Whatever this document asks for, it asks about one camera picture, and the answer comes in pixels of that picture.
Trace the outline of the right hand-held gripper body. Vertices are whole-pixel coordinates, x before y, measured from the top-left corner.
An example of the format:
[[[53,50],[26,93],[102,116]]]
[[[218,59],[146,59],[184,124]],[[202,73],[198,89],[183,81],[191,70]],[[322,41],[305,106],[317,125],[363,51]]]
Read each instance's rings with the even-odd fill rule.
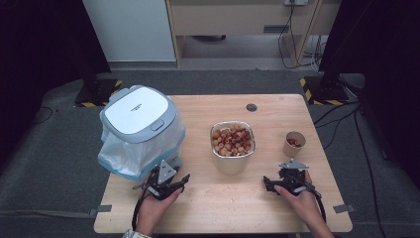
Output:
[[[322,195],[316,190],[315,186],[306,181],[305,171],[308,169],[306,164],[290,159],[286,163],[280,163],[281,186],[286,188],[293,195],[298,195],[303,190],[308,190],[317,198]]]

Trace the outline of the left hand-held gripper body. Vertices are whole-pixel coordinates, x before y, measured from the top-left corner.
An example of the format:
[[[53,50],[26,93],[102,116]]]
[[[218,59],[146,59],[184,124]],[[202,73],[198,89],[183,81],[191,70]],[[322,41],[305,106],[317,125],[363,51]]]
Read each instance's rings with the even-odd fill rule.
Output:
[[[149,174],[149,177],[142,184],[134,186],[134,189],[141,188],[148,190],[158,200],[168,198],[175,189],[172,180],[180,169],[179,163],[167,163],[162,161]]]

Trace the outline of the brown paper cup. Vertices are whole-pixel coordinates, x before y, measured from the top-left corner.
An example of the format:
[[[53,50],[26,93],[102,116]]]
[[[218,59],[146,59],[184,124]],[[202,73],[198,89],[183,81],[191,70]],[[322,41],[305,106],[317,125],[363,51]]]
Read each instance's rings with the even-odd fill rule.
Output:
[[[287,139],[295,139],[299,141],[299,143],[301,144],[301,147],[295,148],[295,147],[290,146],[287,143]],[[282,151],[287,157],[294,158],[303,149],[305,144],[306,144],[306,138],[302,133],[297,132],[297,131],[291,131],[291,132],[288,132],[285,136],[285,141],[284,141]]]

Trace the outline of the white plastic bin liner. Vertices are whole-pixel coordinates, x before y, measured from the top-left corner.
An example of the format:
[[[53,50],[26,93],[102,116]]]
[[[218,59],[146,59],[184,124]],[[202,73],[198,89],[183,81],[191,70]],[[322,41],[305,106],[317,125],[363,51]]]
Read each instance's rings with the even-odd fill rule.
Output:
[[[140,143],[125,142],[103,126],[98,163],[112,174],[136,181],[142,180],[162,161],[178,170],[182,166],[180,147],[184,137],[185,126],[179,114],[162,132]]]

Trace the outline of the clear container of nuts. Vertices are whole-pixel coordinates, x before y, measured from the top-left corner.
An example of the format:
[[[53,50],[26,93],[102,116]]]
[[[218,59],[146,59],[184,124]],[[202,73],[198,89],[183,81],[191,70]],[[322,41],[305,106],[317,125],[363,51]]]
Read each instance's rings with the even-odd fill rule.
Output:
[[[220,129],[223,126],[229,126],[229,125],[234,124],[234,123],[244,124],[248,129],[251,130],[252,135],[253,135],[253,139],[254,139],[253,151],[248,155],[240,156],[240,157],[220,157],[213,151],[213,146],[212,146],[212,142],[211,142],[211,132],[214,129]],[[241,172],[243,172],[246,169],[246,167],[248,166],[249,158],[251,157],[251,155],[255,151],[256,142],[255,142],[254,132],[253,132],[251,126],[248,123],[242,122],[242,121],[225,121],[225,122],[219,122],[211,128],[211,130],[210,130],[210,146],[211,146],[212,153],[213,153],[212,160],[213,160],[214,166],[221,173],[223,173],[225,175],[237,175],[237,174],[240,174]]]

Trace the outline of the grey white lidded trash can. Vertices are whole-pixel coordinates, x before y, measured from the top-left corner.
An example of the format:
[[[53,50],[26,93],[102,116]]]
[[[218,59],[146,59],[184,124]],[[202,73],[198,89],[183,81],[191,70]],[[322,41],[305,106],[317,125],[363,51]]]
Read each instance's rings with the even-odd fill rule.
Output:
[[[100,112],[100,120],[119,139],[140,143],[162,132],[176,114],[177,108],[168,96],[135,85],[113,95]]]

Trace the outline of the person's right hand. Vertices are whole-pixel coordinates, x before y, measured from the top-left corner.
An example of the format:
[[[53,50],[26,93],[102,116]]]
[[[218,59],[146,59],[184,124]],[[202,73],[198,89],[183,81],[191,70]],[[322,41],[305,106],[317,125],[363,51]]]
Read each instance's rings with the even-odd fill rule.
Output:
[[[274,189],[289,203],[310,231],[326,225],[318,208],[316,198],[311,192],[303,190],[295,196],[280,185],[276,185]]]

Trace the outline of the person's left hand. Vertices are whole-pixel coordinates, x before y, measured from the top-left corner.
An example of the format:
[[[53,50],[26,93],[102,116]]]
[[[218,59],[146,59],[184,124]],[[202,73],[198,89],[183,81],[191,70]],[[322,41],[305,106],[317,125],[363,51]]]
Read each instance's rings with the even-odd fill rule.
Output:
[[[182,189],[180,188],[166,199],[158,200],[147,192],[138,212],[135,231],[143,235],[152,236],[164,214],[175,203],[181,193]]]

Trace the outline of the pile of brown red food scraps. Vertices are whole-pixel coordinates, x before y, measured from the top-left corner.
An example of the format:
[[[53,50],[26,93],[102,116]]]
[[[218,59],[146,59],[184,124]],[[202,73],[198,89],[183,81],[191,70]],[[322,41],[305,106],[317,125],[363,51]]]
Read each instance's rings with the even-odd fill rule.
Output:
[[[244,124],[234,123],[211,132],[213,151],[220,157],[240,157],[250,154],[254,139]]]

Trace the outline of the grey tape piece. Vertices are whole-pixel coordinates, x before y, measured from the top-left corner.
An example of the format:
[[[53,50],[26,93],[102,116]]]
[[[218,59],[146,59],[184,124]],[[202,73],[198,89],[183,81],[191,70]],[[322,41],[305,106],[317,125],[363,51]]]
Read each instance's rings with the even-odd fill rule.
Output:
[[[98,213],[110,212],[112,209],[111,204],[99,205],[97,208],[91,208],[88,214],[92,217],[96,217]]]
[[[354,212],[356,211],[356,207],[353,204],[340,204],[333,207],[336,213],[343,213],[343,212]]]

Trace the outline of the black stand with striped base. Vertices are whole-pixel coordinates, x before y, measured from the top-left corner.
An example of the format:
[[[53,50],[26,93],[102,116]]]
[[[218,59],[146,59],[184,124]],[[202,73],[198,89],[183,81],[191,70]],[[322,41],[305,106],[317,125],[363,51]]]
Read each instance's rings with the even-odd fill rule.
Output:
[[[324,54],[318,75],[304,76],[300,84],[309,104],[343,105],[349,96],[340,82],[340,55]]]
[[[106,105],[109,98],[120,89],[122,81],[116,78],[100,79],[82,51],[76,50],[74,54],[74,65],[83,79],[83,85],[74,100],[74,105],[76,107]]]

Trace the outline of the black curtain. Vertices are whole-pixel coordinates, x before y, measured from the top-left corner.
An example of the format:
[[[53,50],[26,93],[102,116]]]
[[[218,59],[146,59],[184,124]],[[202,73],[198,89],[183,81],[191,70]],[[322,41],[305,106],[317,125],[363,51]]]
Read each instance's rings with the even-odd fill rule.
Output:
[[[370,125],[420,189],[420,0],[342,0],[320,70],[365,77]]]
[[[64,31],[94,72],[110,70],[82,0],[0,0],[0,172],[44,95],[80,79]]]

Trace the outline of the white cabinet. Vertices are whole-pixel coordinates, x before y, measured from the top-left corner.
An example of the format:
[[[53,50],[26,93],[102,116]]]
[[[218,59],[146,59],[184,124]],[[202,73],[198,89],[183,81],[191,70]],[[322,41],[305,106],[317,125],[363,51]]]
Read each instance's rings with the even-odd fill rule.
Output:
[[[165,0],[82,0],[107,61],[175,62]]]

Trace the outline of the light wooden desk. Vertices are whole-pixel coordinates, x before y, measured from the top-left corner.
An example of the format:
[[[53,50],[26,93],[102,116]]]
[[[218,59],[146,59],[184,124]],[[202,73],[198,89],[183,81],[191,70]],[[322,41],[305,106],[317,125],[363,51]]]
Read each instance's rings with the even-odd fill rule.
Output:
[[[282,34],[291,63],[330,33],[343,0],[165,0],[175,55],[186,36]]]

